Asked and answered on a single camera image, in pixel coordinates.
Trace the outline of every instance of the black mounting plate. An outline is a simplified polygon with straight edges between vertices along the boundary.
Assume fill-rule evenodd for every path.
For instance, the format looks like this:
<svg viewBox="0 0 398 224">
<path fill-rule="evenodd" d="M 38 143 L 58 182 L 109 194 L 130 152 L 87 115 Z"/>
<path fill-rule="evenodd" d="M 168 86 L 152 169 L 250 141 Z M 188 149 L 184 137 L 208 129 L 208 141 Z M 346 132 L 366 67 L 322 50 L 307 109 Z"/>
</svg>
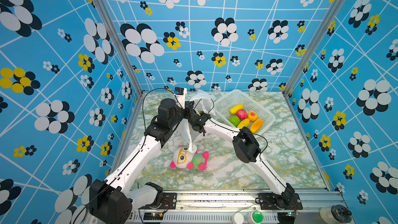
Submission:
<svg viewBox="0 0 398 224">
<path fill-rule="evenodd" d="M 275 194 L 259 193 L 258 197 L 260 198 L 260 201 L 263 200 L 263 202 L 260 202 L 260 206 L 261 206 L 262 210 L 279 210 L 279 208 L 276 207 L 275 204 L 272 204 L 273 202 L 275 202 Z M 297 193 L 293 193 L 293 201 L 292 201 L 291 205 L 286 207 L 286 210 L 294 210 L 295 209 L 293 202 L 295 203 L 297 210 L 302 210 L 301 200 Z"/>
<path fill-rule="evenodd" d="M 162 196 L 162 200 L 160 203 L 160 207 L 158 207 L 157 209 L 154 210 L 166 210 L 167 209 L 167 201 L 163 201 L 164 199 L 166 199 L 167 201 L 169 201 L 170 205 L 168 206 L 169 209 L 176 209 L 176 202 L 177 202 L 177 193 L 165 193 L 163 192 L 163 196 Z M 141 207 L 140 209 L 152 209 L 151 207 L 149 207 L 149 205 L 145 205 L 143 207 Z"/>
</svg>

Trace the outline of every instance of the plush toy head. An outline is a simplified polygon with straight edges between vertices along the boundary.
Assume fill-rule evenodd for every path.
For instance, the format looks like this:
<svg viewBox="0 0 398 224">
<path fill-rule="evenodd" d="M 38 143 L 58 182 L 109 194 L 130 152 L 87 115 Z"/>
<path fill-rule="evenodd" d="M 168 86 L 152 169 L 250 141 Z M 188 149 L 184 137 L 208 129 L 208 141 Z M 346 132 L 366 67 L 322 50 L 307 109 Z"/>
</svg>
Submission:
<svg viewBox="0 0 398 224">
<path fill-rule="evenodd" d="M 184 169 L 188 167 L 188 164 L 192 161 L 195 154 L 188 152 L 188 147 L 180 146 L 173 154 L 173 161 L 170 167 Z"/>
</svg>

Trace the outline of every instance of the aluminum corner post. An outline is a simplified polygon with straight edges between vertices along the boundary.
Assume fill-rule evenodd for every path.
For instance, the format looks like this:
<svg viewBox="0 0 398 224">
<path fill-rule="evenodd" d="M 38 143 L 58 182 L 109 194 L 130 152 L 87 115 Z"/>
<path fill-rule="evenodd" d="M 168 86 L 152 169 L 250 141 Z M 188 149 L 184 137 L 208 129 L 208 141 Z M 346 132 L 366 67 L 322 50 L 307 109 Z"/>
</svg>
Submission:
<svg viewBox="0 0 398 224">
<path fill-rule="evenodd" d="M 330 23 L 334 20 L 337 13 L 343 6 L 346 0 L 334 0 L 331 3 L 328 11 L 326 12 L 325 16 L 323 17 L 321 24 L 318 26 L 317 30 L 315 31 L 314 36 L 312 37 L 310 43 L 307 45 L 307 49 L 305 54 L 301 57 L 300 61 L 298 62 L 295 70 L 293 71 L 289 81 L 287 82 L 286 88 L 283 91 L 283 94 L 286 96 L 296 85 L 301 71 L 304 69 L 306 64 L 310 61 L 312 55 L 314 54 L 316 48 L 321 43 L 322 38 L 324 37 Z"/>
<path fill-rule="evenodd" d="M 127 75 L 130 77 L 131 83 L 137 92 L 138 98 L 141 97 L 142 95 L 142 88 L 140 86 L 140 83 L 138 82 L 137 77 L 135 76 L 134 70 L 132 69 L 130 60 L 127 56 L 127 53 L 123 47 L 123 44 L 119 38 L 119 35 L 117 34 L 117 30 L 115 28 L 115 25 L 113 24 L 111 15 L 109 14 L 109 11 L 106 8 L 104 0 L 93 0 L 96 4 L 96 9 L 98 11 L 99 16 L 101 17 L 101 20 L 103 24 L 106 27 L 106 30 L 112 40 L 112 43 L 120 57 L 120 60 L 123 64 L 123 67 L 127 73 Z"/>
</svg>

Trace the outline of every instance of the green plush body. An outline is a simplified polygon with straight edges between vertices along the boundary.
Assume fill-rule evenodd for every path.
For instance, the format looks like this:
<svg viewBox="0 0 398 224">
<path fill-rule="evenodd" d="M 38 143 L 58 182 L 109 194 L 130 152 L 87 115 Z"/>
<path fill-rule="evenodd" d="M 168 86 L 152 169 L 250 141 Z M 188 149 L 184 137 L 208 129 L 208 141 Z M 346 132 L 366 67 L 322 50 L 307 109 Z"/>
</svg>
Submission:
<svg viewBox="0 0 398 224">
<path fill-rule="evenodd" d="M 206 159 L 202 156 L 202 154 L 195 154 L 191 160 L 193 167 L 197 168 L 199 164 L 204 163 Z"/>
</svg>

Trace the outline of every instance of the plush toy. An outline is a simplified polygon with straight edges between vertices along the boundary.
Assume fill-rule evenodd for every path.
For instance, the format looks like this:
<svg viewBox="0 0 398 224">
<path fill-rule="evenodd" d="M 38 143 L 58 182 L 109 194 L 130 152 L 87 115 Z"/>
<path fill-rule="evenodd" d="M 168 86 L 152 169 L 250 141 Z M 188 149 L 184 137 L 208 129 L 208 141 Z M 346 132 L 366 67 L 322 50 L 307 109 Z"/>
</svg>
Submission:
<svg viewBox="0 0 398 224">
<path fill-rule="evenodd" d="M 180 146 L 173 154 L 173 161 L 170 164 L 172 169 L 175 168 L 188 168 L 192 169 L 197 167 L 199 170 L 204 171 L 207 166 L 207 159 L 209 158 L 209 152 L 204 152 L 202 155 L 188 152 L 188 147 Z"/>
</svg>

